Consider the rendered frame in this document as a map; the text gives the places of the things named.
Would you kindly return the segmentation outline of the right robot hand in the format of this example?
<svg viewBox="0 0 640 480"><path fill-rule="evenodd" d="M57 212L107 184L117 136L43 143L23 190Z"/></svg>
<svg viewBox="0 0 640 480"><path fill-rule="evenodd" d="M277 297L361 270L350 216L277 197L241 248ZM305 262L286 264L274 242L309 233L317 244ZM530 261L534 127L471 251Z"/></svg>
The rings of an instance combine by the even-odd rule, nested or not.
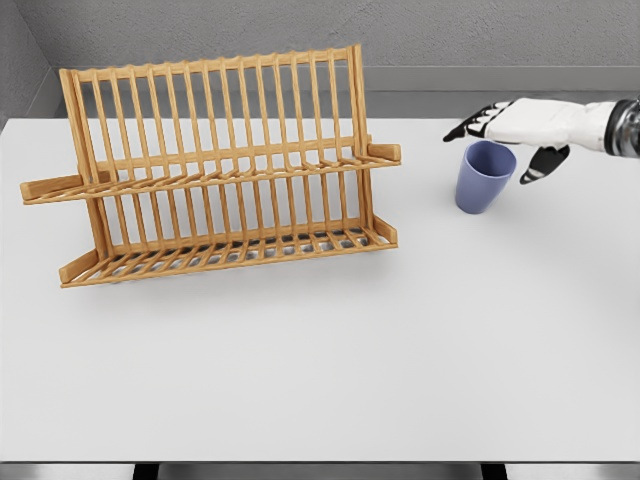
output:
<svg viewBox="0 0 640 480"><path fill-rule="evenodd" d="M556 100L520 98L498 102L474 113L453 128L443 140L465 136L501 144L536 146L527 170L520 178L526 185L550 175L569 156L572 144L598 150L603 128L590 128L586 107Z"/></svg>

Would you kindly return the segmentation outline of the blue cup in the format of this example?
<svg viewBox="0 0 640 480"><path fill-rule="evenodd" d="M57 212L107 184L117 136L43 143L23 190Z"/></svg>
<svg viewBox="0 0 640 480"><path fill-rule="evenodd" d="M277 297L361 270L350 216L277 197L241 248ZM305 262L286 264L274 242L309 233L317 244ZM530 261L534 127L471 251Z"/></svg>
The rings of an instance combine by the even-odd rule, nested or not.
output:
<svg viewBox="0 0 640 480"><path fill-rule="evenodd" d="M486 211L505 188L516 163L515 155L506 146L486 140L469 145L456 185L457 206L470 214Z"/></svg>

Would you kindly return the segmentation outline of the wooden dish rack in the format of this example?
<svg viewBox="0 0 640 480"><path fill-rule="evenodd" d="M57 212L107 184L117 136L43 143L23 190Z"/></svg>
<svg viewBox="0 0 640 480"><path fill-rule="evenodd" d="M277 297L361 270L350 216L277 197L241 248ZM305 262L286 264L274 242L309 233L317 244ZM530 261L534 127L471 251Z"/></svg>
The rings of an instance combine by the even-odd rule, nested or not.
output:
<svg viewBox="0 0 640 480"><path fill-rule="evenodd" d="M64 287L394 248L371 173L401 161L366 124L362 50L60 73L73 175L27 204L82 201L94 247Z"/></svg>

